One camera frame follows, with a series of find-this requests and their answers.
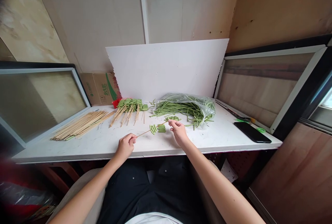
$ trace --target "black phone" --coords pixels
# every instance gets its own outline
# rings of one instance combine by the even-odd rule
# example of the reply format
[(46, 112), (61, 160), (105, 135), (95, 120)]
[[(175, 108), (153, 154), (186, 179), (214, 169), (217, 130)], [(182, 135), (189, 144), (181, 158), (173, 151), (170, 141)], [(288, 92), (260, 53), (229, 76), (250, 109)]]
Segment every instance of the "black phone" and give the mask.
[(254, 127), (250, 126), (250, 124), (248, 124), (248, 123), (235, 122), (234, 124), (255, 143), (271, 143), (272, 142), (270, 139), (268, 139), (266, 136), (261, 134), (258, 130), (256, 130)]

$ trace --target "lap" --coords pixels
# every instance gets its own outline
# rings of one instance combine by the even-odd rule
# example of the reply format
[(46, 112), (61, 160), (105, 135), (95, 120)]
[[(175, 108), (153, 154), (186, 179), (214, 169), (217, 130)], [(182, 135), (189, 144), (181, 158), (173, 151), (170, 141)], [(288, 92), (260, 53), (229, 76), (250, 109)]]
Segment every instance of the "lap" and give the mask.
[[(186, 223), (206, 221), (202, 201), (186, 156), (128, 159), (111, 177), (98, 223), (125, 223), (132, 217), (161, 212)], [(150, 184), (146, 167), (153, 167)]]

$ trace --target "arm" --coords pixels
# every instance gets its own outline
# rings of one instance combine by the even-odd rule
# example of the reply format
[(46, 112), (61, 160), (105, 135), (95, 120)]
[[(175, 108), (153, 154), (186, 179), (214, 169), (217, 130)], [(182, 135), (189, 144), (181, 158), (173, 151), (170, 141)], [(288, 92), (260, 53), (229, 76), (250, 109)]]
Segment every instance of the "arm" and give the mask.
[(189, 140), (185, 126), (174, 120), (168, 123), (226, 223), (265, 223), (243, 195)]
[(59, 211), (49, 224), (83, 223), (108, 180), (131, 155), (136, 138), (137, 136), (132, 133), (121, 138), (114, 157)]

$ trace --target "white board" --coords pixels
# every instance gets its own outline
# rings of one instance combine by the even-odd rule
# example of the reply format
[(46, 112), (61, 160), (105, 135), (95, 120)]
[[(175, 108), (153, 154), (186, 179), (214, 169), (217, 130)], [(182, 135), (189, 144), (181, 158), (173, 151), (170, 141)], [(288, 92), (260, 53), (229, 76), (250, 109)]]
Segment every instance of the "white board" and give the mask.
[(229, 39), (107, 47), (124, 98), (212, 97)]

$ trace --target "white shirt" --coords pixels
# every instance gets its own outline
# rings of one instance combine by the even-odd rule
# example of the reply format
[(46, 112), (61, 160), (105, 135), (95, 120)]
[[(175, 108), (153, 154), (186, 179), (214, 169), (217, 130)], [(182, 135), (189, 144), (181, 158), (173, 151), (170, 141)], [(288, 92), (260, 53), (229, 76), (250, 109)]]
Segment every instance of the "white shirt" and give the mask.
[(151, 212), (136, 215), (127, 221), (126, 224), (182, 224), (182, 222), (167, 214)]

